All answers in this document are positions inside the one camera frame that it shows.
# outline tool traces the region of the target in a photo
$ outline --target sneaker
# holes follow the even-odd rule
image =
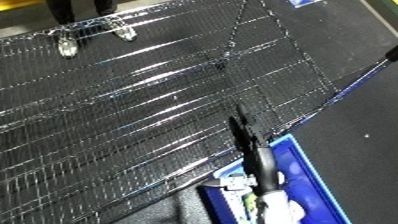
[[[133,41],[137,33],[119,17],[106,17],[102,27],[111,30],[116,36],[124,41]]]
[[[58,51],[64,58],[73,58],[78,51],[78,45],[73,33],[68,29],[62,29],[58,37]]]

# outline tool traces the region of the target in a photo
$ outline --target wire mesh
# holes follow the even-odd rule
[[[57,28],[1,39],[1,223],[111,222],[238,158],[237,102],[265,131],[319,106],[333,80],[262,1],[236,23],[245,2],[119,13],[132,43],[102,18],[76,23],[71,60]]]

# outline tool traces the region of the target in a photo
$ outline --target person's leg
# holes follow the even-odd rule
[[[107,16],[116,11],[116,0],[94,0],[94,2],[100,16]],[[125,41],[133,41],[137,36],[134,29],[118,16],[105,18],[102,27],[106,30],[112,30],[116,36]]]
[[[99,16],[107,16],[116,12],[116,0],[94,0]]]
[[[47,5],[59,24],[75,22],[71,0],[47,0]]]
[[[71,0],[47,0],[48,8],[55,20],[61,25],[75,22]],[[58,33],[58,51],[62,57],[73,58],[78,51],[77,41],[66,26],[62,26]]]

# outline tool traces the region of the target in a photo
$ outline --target blue tray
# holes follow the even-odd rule
[[[319,2],[322,0],[289,0],[290,3],[292,3],[294,5],[294,7],[299,8],[311,3],[315,3],[315,2]]]
[[[351,223],[292,135],[272,142],[271,147],[278,168],[288,181],[285,191],[306,212],[302,224]],[[244,173],[242,159],[214,172],[212,177],[227,177],[233,173]],[[206,188],[213,209],[219,221],[224,224],[251,223],[242,220],[243,216],[247,217],[247,213],[245,214],[241,196],[247,193]]]

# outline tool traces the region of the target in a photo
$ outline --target black table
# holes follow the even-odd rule
[[[397,38],[360,1],[323,1],[294,9],[269,6],[327,75],[355,73]],[[398,66],[293,134],[353,223],[398,220]],[[211,223],[196,186],[118,223]]]

